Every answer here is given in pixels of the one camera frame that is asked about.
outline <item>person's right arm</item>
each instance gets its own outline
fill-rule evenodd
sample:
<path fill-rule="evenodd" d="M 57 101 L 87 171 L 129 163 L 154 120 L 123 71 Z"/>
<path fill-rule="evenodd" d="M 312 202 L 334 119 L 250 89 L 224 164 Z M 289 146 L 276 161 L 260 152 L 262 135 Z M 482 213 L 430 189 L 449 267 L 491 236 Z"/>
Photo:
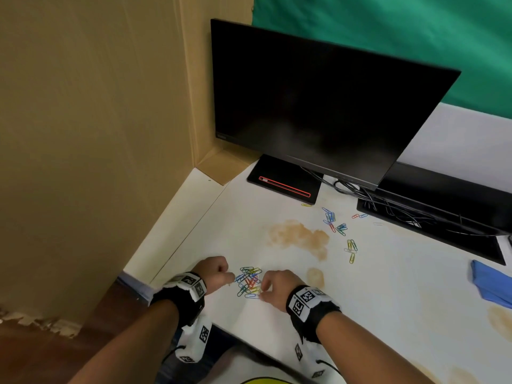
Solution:
<path fill-rule="evenodd" d="M 290 270 L 268 271 L 260 299 L 286 312 L 291 291 L 304 282 Z M 433 384 L 405 358 L 340 312 L 320 320 L 317 336 L 347 384 Z"/>

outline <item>computer monitor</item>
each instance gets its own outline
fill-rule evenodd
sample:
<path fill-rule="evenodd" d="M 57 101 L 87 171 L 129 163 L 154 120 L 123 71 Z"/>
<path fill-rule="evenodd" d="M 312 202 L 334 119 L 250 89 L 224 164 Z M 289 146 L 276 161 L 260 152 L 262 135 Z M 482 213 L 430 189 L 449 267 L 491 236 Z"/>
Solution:
<path fill-rule="evenodd" d="M 460 72 L 212 19 L 215 134 L 375 189 Z"/>

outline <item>brown floor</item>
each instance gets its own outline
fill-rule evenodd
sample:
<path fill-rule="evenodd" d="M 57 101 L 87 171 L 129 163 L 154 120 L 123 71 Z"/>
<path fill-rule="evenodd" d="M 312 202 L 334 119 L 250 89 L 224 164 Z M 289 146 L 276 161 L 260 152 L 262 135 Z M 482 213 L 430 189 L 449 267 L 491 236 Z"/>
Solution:
<path fill-rule="evenodd" d="M 103 345 L 144 313 L 146 306 L 131 290 L 114 283 L 74 339 L 14 321 L 2 323 L 0 383 L 67 383 Z"/>

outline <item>green curtain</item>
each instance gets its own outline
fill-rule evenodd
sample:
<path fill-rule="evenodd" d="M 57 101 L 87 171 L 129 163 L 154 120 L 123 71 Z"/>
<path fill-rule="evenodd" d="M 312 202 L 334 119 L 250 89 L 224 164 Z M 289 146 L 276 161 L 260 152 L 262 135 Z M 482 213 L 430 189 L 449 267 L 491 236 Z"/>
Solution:
<path fill-rule="evenodd" d="M 254 0 L 253 25 L 462 70 L 443 102 L 512 118 L 512 0 Z"/>

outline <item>white wall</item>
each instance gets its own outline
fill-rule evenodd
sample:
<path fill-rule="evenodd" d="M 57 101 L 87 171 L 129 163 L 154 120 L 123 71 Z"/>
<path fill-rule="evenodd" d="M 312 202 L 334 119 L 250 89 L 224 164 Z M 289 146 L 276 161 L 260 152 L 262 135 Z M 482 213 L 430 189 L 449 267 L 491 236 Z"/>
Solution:
<path fill-rule="evenodd" d="M 512 120 L 441 103 L 398 161 L 512 193 Z"/>

